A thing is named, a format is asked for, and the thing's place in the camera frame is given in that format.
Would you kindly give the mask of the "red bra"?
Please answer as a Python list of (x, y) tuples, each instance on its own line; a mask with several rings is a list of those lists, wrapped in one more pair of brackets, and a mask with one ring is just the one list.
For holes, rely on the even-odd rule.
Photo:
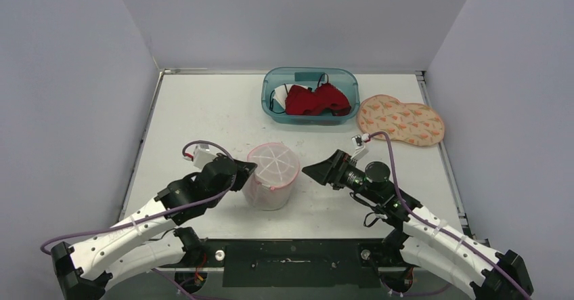
[(295, 116), (319, 116), (326, 110), (332, 116), (345, 116), (351, 111), (346, 95), (330, 83), (324, 83), (315, 90), (293, 85), (284, 108), (286, 114)]

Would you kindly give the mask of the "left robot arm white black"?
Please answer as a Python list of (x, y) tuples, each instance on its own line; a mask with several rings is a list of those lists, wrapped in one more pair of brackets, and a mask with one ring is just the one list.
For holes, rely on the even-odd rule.
[(65, 299), (101, 299), (132, 276), (164, 265), (194, 266), (207, 257), (204, 242), (183, 223), (215, 207), (221, 193), (241, 190), (257, 164), (218, 154), (201, 171), (172, 181), (113, 232), (51, 248)]

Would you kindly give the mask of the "floral mesh laundry bag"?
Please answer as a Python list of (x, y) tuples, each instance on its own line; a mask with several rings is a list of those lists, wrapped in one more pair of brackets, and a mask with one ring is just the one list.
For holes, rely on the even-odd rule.
[(393, 141), (418, 147), (431, 147), (445, 137), (445, 124), (430, 106), (403, 103), (390, 95), (374, 95), (364, 100), (357, 112), (363, 133), (386, 132)]

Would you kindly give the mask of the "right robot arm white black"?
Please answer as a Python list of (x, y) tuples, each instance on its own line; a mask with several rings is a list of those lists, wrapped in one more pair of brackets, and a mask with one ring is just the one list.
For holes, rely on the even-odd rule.
[(421, 267), (471, 299), (531, 298), (533, 285), (520, 255), (487, 247), (433, 214), (398, 187), (394, 164), (373, 161), (358, 169), (349, 154), (337, 150), (301, 171), (322, 186), (350, 189), (355, 201), (393, 228), (383, 242), (387, 263)]

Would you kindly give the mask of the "teal plastic bin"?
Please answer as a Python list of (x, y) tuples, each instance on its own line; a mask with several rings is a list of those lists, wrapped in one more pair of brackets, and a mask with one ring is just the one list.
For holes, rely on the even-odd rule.
[(263, 79), (261, 107), (278, 123), (339, 125), (359, 106), (357, 79), (344, 69), (279, 67)]

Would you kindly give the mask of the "pink round mesh laundry bag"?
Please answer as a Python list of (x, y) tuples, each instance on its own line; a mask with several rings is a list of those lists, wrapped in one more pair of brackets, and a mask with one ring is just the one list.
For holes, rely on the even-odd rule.
[(262, 211), (281, 209), (299, 175), (298, 156), (284, 144), (267, 143), (252, 149), (247, 161), (257, 165), (242, 190), (247, 203)]

